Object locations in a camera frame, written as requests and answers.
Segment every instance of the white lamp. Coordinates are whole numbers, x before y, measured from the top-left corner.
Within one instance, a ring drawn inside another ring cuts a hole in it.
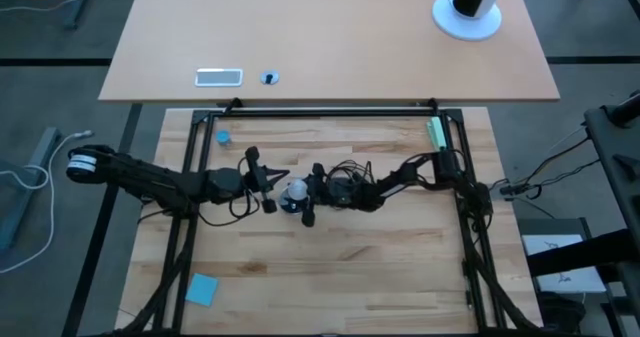
[[[436,0],[433,20],[454,38],[482,41],[498,32],[502,13],[496,0]]]

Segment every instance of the desk lamp base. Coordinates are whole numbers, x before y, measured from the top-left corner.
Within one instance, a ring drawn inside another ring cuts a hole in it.
[[[463,16],[453,8],[451,0],[436,0],[433,20],[442,31],[463,41],[482,41],[493,36],[502,24],[502,13],[497,5],[480,18]]]

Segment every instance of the wooden workbench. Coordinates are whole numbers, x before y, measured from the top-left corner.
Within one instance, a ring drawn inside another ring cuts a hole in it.
[[[435,0],[135,0],[103,101],[523,101],[558,90],[523,0],[488,41],[438,29]],[[198,68],[241,68],[196,88]],[[280,82],[260,75],[277,70]]]
[[[167,111],[156,164],[181,169],[191,113]],[[464,109],[464,117],[478,179],[502,178],[487,110]],[[433,150],[421,117],[225,119],[215,128],[230,130],[233,143],[226,148],[213,143],[208,168],[235,167],[246,148],[257,146],[260,164],[291,170],[272,198],[287,181],[309,174],[314,162],[330,167],[346,159],[371,161],[374,175],[382,178],[408,157]],[[200,132],[196,146],[201,146]],[[199,153],[196,148],[193,166]],[[421,172],[429,178],[430,165]],[[244,206],[238,202],[236,207]],[[525,316],[540,323],[511,205],[495,202],[494,208],[489,235],[499,280]],[[157,209],[147,207],[143,214]],[[227,205],[205,204],[201,210],[215,223],[232,220]],[[191,273],[216,277],[219,286],[212,307],[187,302],[182,333],[476,331],[465,302],[463,250],[451,191],[409,189],[372,214],[316,207],[316,216],[312,229],[281,211],[260,211],[224,228],[199,223]],[[118,327],[139,312],[158,285],[170,224],[170,218],[156,216],[139,225]],[[486,294],[484,300],[491,315]]]

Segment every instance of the paper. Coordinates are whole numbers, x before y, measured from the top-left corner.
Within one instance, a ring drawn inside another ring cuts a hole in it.
[[[209,307],[217,288],[217,279],[196,273],[191,279],[186,300]]]
[[[527,255],[582,242],[580,235],[522,236]],[[605,286],[595,267],[580,268],[562,273],[536,277],[541,291],[558,293],[605,292]]]

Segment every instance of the light wood desk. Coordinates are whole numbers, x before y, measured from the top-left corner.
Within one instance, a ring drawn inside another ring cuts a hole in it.
[[[434,1],[135,0],[100,100],[559,98],[523,0],[498,0],[503,25],[478,43],[441,32]],[[198,68],[242,68],[244,83],[196,88]]]
[[[167,111],[156,164],[182,168],[191,113]],[[502,178],[487,110],[464,109],[464,117],[478,180]],[[223,119],[215,128],[230,130],[233,144],[222,148],[213,143],[208,168],[235,167],[245,149],[255,145],[260,164],[291,170],[272,198],[292,178],[309,174],[314,162],[329,167],[346,159],[371,161],[375,177],[382,178],[409,156],[433,150],[422,117]],[[421,172],[429,178],[430,165]],[[157,208],[147,207],[143,214]],[[494,208],[489,235],[499,281],[525,316],[540,323],[511,205],[495,202]],[[201,210],[212,222],[232,220],[227,205],[205,204]],[[316,216],[312,229],[281,211],[260,212],[224,228],[199,223],[191,273],[216,277],[219,286],[212,307],[187,302],[182,333],[476,331],[465,302],[463,250],[451,191],[410,189],[372,214],[316,207]],[[118,327],[139,312],[158,285],[170,224],[170,218],[157,216],[138,227]],[[493,321],[486,294],[484,301]],[[171,298],[167,312],[172,315]]]

